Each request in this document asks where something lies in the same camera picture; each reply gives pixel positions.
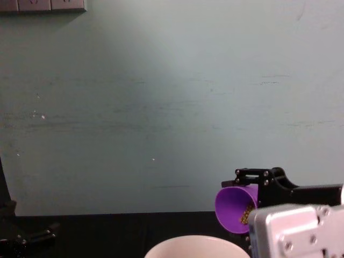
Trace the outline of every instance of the wall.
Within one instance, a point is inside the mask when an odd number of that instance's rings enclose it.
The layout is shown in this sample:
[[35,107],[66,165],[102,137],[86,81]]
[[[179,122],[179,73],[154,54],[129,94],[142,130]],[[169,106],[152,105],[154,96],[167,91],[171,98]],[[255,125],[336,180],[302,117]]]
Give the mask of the wall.
[[0,17],[19,215],[213,210],[234,169],[344,181],[344,3],[89,0]]

